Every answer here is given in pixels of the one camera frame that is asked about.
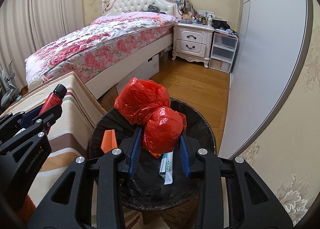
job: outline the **blue gripper pad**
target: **blue gripper pad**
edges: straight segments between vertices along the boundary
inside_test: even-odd
[[[143,129],[142,127],[139,128],[137,137],[135,138],[135,142],[130,154],[130,162],[129,162],[129,175],[130,177],[133,177],[133,175],[137,171],[139,157],[141,153],[142,148],[142,136],[143,136]]]
[[[25,113],[21,119],[20,127],[25,129],[29,128],[31,126],[31,121],[39,115],[42,106],[43,104]]]
[[[190,157],[188,149],[183,138],[183,135],[180,136],[180,145],[179,145],[180,159],[182,164],[182,170],[186,174],[186,177],[190,177],[191,168],[190,168]]]

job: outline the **bed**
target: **bed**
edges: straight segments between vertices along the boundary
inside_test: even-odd
[[[140,12],[155,5],[165,14]],[[74,71],[95,98],[173,43],[176,0],[110,0],[105,16],[26,59],[28,89]]]

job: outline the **bottle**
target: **bottle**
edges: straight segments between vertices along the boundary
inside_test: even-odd
[[[212,26],[212,15],[210,15],[210,17],[208,18],[208,26]]]
[[[67,89],[62,85],[58,84],[57,87],[49,94],[47,100],[45,100],[39,115],[43,114],[45,111],[49,110],[51,107],[62,104],[62,100],[67,94]]]

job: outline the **red plastic bag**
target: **red plastic bag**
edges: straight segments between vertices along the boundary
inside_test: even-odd
[[[115,108],[131,124],[145,126],[142,145],[154,156],[173,151],[187,126],[186,117],[170,108],[167,89],[151,80],[131,79]]]
[[[151,153],[163,154],[175,149],[187,122],[184,114],[168,107],[158,108],[144,128],[143,147]]]
[[[132,78],[116,98],[115,108],[130,124],[146,125],[160,107],[170,107],[167,89],[151,80]]]

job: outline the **toothpaste tube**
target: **toothpaste tube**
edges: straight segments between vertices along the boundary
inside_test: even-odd
[[[162,156],[159,174],[164,178],[164,184],[172,184],[173,152]]]
[[[160,165],[160,171],[159,174],[165,178],[165,170],[166,170],[166,163],[167,163],[167,153],[162,155],[161,159],[161,165]]]

